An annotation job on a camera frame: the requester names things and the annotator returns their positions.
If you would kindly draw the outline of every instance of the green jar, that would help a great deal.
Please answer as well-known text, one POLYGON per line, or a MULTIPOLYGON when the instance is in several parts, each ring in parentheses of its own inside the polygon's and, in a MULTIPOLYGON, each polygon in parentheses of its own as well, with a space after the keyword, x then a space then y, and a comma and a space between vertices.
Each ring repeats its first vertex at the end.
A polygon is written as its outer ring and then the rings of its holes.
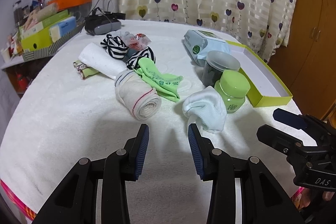
POLYGON ((215 83, 215 90, 223 98, 228 113, 236 112, 244 104, 250 88, 246 77, 233 70, 225 70, 220 80, 215 83))

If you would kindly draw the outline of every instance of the black and white striped sock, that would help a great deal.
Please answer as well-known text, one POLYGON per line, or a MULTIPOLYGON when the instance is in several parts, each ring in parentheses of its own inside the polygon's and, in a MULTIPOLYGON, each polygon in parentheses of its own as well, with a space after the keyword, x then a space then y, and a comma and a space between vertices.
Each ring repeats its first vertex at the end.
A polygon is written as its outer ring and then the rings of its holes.
POLYGON ((120 37, 112 37, 111 34, 107 34, 106 38, 104 38, 100 45, 106 49, 106 52, 110 56, 117 59, 123 59, 128 51, 128 47, 120 39, 120 37))
POLYGON ((138 69, 140 58, 147 57, 153 60, 155 63, 155 55, 150 47, 146 47, 144 50, 139 51, 131 56, 129 60, 126 61, 126 66, 129 69, 138 69))

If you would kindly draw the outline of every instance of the orange tray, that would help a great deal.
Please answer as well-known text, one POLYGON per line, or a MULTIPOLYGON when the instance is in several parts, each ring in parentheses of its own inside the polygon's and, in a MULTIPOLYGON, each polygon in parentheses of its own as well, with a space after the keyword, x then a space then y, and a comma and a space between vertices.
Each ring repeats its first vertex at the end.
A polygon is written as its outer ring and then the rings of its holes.
POLYGON ((48 5, 57 3, 58 10, 65 10, 67 8, 79 6, 88 2, 92 2, 92 0, 51 0, 48 2, 48 5))

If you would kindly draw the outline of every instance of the cabinet door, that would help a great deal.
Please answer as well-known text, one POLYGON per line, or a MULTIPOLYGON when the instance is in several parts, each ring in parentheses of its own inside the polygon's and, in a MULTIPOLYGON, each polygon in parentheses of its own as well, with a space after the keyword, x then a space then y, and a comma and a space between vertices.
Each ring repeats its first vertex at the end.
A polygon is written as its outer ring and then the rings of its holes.
POLYGON ((289 89, 312 47, 311 35, 319 24, 321 6, 322 0, 296 0, 288 46, 276 49, 268 63, 289 89))
POLYGON ((290 88, 302 113, 321 118, 336 99, 336 0, 323 0, 313 46, 290 88))

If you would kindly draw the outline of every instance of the cabinet handle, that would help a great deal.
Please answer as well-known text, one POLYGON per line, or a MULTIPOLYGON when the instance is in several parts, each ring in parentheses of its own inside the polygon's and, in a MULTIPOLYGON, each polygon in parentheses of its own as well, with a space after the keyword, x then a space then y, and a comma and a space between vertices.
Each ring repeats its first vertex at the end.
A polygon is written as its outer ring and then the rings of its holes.
POLYGON ((310 38, 311 39, 314 37, 314 33, 315 33, 316 28, 317 27, 314 27, 313 30, 311 30, 311 33, 310 33, 310 38))
POLYGON ((321 33, 321 31, 318 31, 318 32, 317 32, 317 35, 316 35, 316 39, 315 39, 315 42, 317 42, 317 41, 319 40, 319 37, 320 37, 320 33, 321 33))

